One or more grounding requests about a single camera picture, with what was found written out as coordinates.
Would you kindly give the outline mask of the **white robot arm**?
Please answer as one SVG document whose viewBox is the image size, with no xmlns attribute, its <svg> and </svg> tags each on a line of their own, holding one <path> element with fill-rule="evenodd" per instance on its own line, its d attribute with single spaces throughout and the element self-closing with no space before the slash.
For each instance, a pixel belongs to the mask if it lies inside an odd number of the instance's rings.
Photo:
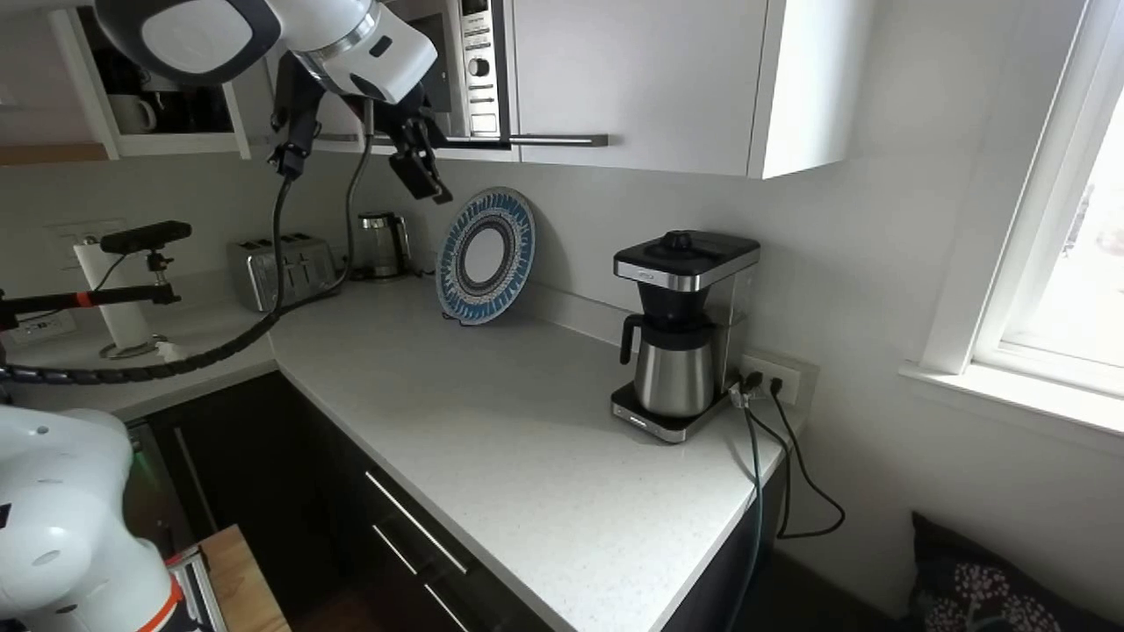
<svg viewBox="0 0 1124 632">
<path fill-rule="evenodd" d="M 174 84 L 224 84 L 277 56 L 273 167 L 304 177 L 319 98 L 390 113 L 394 169 L 443 190 L 417 84 L 435 45 L 382 0 L 96 0 L 106 40 Z M 20 632 L 198 632 L 164 556 L 124 521 L 135 443 L 103 411 L 0 407 L 0 621 Z"/>
</svg>

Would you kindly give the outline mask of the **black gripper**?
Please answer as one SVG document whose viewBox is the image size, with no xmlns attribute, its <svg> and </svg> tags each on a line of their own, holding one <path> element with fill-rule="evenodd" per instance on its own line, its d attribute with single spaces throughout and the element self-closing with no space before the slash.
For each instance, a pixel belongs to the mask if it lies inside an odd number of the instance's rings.
<svg viewBox="0 0 1124 632">
<path fill-rule="evenodd" d="M 319 134 L 318 113 L 322 104 L 322 84 L 305 71 L 285 73 L 273 94 L 273 167 L 285 180 L 299 180 L 313 142 Z M 423 154 L 443 147 L 445 139 L 435 120 L 417 106 L 375 106 L 375 130 L 394 142 L 390 169 L 409 185 L 414 201 L 450 204 L 453 195 L 441 180 L 435 167 Z"/>
</svg>

